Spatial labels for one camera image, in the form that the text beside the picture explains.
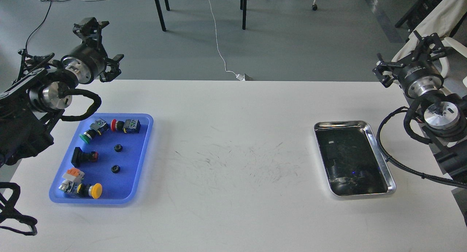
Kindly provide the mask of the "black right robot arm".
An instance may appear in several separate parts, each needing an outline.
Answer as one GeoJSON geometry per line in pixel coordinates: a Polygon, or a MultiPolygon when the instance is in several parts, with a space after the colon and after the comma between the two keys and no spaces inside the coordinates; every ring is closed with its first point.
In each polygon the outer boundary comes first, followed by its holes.
{"type": "Polygon", "coordinates": [[[466,97],[456,93],[445,94],[444,76],[434,61],[445,58],[445,46],[437,33],[421,36],[413,32],[417,44],[410,53],[396,62],[386,62],[377,54],[378,63],[373,73],[388,88],[397,82],[404,95],[412,100],[409,107],[391,112],[378,127],[376,141],[386,161],[394,166],[443,185],[466,188],[466,97]],[[381,143],[383,126],[396,114],[405,113],[403,127],[414,140],[433,144],[438,148],[434,157],[451,179],[416,171],[391,156],[381,143]]]}

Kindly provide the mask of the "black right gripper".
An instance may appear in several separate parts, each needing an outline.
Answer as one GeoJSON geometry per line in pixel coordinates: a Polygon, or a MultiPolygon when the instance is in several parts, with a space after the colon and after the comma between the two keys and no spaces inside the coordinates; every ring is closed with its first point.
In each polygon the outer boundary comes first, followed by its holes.
{"type": "Polygon", "coordinates": [[[407,97],[416,99],[442,87],[444,78],[433,62],[445,58],[446,49],[437,33],[428,36],[421,36],[417,31],[413,33],[418,42],[409,55],[409,64],[406,58],[387,62],[377,54],[378,62],[373,73],[385,88],[396,81],[407,97]]]}

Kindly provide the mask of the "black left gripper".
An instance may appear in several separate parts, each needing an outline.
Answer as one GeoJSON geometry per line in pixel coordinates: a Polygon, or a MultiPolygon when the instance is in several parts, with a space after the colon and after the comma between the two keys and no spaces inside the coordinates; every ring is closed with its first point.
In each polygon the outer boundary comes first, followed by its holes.
{"type": "Polygon", "coordinates": [[[124,54],[110,59],[102,44],[101,32],[108,25],[109,21],[99,22],[95,17],[84,18],[74,24],[72,31],[82,40],[82,44],[63,56],[61,63],[75,74],[79,84],[90,84],[99,75],[101,82],[110,82],[121,74],[119,62],[124,54]],[[110,71],[104,71],[107,66],[110,66],[110,71]]]}

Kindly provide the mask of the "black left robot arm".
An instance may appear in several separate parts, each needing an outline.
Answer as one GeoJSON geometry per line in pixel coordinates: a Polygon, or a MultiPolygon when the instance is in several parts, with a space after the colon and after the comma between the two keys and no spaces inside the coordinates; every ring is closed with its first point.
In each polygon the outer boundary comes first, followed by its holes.
{"type": "Polygon", "coordinates": [[[1,166],[37,156],[51,146],[51,131],[59,120],[78,122],[97,111],[100,96],[77,86],[95,78],[110,82],[121,74],[124,55],[110,59],[102,44],[102,30],[108,24],[94,17],[75,24],[72,31],[82,42],[60,60],[54,60],[53,53],[33,56],[26,48],[18,52],[18,77],[1,93],[1,166]]]}

